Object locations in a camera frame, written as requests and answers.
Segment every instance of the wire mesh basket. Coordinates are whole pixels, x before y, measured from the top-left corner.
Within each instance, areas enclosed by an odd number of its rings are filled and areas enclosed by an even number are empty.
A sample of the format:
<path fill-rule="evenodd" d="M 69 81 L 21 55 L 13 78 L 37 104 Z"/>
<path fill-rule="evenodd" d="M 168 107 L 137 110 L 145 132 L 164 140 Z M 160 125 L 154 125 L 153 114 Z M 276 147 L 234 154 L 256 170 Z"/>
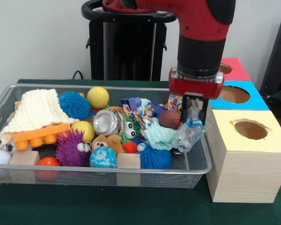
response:
<path fill-rule="evenodd" d="M 33 85 L 16 84 L 7 87 L 0 95 L 0 131 L 7 118 L 14 111 L 15 101 L 35 89 L 55 89 L 58 94 L 68 90 L 87 92 L 92 86 Z M 165 103 L 168 89 L 105 87 L 110 95 L 109 105 L 119 106 L 120 99 L 138 96 L 152 102 Z M 54 149 L 40 152 L 40 157 L 54 156 Z M 89 186 L 131 186 L 155 188 L 194 188 L 201 176 L 212 167 L 208 145 L 203 135 L 190 152 L 173 156 L 170 169 L 111 169 L 68 166 L 1 165 L 0 183 L 89 185 Z"/>

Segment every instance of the yellow tennis ball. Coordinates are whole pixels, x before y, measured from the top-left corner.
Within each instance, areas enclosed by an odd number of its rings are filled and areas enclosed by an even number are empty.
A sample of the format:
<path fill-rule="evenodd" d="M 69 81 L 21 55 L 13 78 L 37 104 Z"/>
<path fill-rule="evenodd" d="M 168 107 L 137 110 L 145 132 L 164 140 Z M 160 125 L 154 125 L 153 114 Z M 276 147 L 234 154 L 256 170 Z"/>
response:
<path fill-rule="evenodd" d="M 85 142 L 91 142 L 95 137 L 93 125 L 91 125 L 87 121 L 79 121 L 77 123 L 74 123 L 72 129 L 73 131 L 75 131 L 76 129 L 79 130 L 79 132 L 84 131 L 83 140 Z"/>
<path fill-rule="evenodd" d="M 93 87 L 88 92 L 87 100 L 93 108 L 102 109 L 109 101 L 109 94 L 105 88 Z"/>

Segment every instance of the light green cloth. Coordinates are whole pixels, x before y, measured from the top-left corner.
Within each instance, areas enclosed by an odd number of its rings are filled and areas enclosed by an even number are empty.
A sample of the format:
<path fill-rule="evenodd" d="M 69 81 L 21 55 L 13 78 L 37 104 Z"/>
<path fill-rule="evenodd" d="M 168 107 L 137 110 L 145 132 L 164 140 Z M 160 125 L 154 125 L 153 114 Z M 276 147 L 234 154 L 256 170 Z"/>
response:
<path fill-rule="evenodd" d="M 150 121 L 151 126 L 146 130 L 141 129 L 141 135 L 148 140 L 153 149 L 171 150 L 176 130 L 160 126 L 157 118 L 151 118 Z"/>

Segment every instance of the cream towel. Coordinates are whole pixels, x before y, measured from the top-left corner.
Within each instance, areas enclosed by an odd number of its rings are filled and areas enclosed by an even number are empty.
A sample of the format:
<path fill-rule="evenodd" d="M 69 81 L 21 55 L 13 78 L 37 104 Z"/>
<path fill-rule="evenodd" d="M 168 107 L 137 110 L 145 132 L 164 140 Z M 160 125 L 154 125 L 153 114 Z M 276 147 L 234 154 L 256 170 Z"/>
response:
<path fill-rule="evenodd" d="M 10 123 L 0 132 L 4 146 L 12 139 L 13 133 L 31 131 L 50 125 L 74 123 L 61 109 L 55 89 L 31 90 L 23 94 L 21 104 Z"/>

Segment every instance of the green tablecloth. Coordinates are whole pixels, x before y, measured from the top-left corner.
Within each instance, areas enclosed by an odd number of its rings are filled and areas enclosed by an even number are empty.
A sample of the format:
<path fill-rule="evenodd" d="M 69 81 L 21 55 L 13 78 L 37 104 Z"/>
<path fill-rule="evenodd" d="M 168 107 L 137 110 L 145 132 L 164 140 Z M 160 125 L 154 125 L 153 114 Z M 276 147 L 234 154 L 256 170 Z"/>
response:
<path fill-rule="evenodd" d="M 20 83 L 105 85 L 81 80 Z M 117 82 L 167 87 L 167 82 Z M 17 225 L 281 225 L 281 188 L 274 204 L 213 203 L 206 177 L 192 189 L 0 184 L 0 224 Z"/>

